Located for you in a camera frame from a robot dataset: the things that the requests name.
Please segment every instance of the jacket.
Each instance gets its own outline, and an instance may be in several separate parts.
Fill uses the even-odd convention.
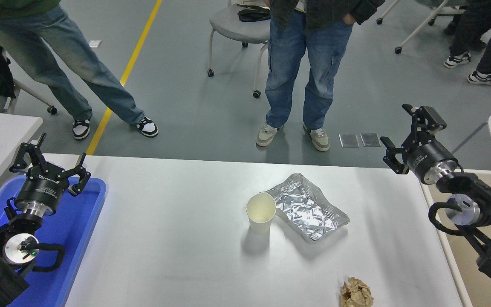
[[[306,2],[306,29],[330,26],[350,14],[358,24],[370,18],[385,0],[308,0]],[[298,0],[270,0],[275,21],[285,29]]]
[[[58,4],[60,0],[0,0],[0,19],[41,14]]]

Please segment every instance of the blue tray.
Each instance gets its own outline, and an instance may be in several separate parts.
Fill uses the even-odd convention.
[[[18,195],[25,178],[14,177],[1,187],[0,226],[8,222],[3,211],[6,200]],[[77,183],[78,177],[71,177],[69,182]],[[84,191],[76,197],[64,193],[56,214],[44,217],[43,227],[35,232],[41,243],[59,243],[66,247],[62,265],[53,272],[30,272],[25,278],[29,288],[10,307],[63,307],[66,304],[104,196],[105,183],[98,178],[90,178]],[[36,260],[38,266],[52,266],[56,252],[41,251]]]

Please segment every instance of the crumpled paper ball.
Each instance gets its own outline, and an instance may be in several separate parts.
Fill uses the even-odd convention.
[[[374,305],[374,298],[370,293],[370,288],[360,279],[352,277],[344,282],[341,289],[341,307],[371,307]]]

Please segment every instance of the sneaker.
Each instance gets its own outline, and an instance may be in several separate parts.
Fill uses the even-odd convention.
[[[82,140],[90,133],[90,119],[73,121],[73,137]]]
[[[481,74],[480,72],[475,70],[467,77],[467,82],[471,84],[491,85],[491,74]]]
[[[259,134],[257,134],[257,140],[255,141],[255,143],[257,143],[257,145],[261,147],[269,146],[272,140],[274,140],[274,136],[281,128],[274,128],[273,126],[265,123],[263,128],[259,130]]]
[[[136,125],[136,128],[148,138],[154,138],[158,134],[158,127],[146,116]]]
[[[469,44],[469,50],[472,51],[482,51],[484,48],[486,48],[486,43],[481,41],[480,39],[477,39],[473,41],[472,43]]]
[[[329,136],[325,133],[325,129],[319,128],[317,130],[310,130],[306,128],[305,124],[302,124],[302,128],[304,128],[304,131],[306,131],[308,134],[310,134],[310,137],[312,138],[312,144],[314,144],[314,147],[319,150],[319,151],[327,151],[329,150],[329,147],[331,144],[329,144]]]
[[[465,52],[464,54],[458,56],[448,56],[443,65],[446,68],[454,68],[460,64],[467,64],[469,62],[471,62],[471,54],[469,54],[469,52]]]

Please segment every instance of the white paper cup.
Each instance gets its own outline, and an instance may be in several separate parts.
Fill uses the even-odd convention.
[[[268,193],[259,193],[247,203],[245,208],[249,218],[249,227],[257,235],[264,235],[270,230],[272,218],[276,213],[276,202]]]

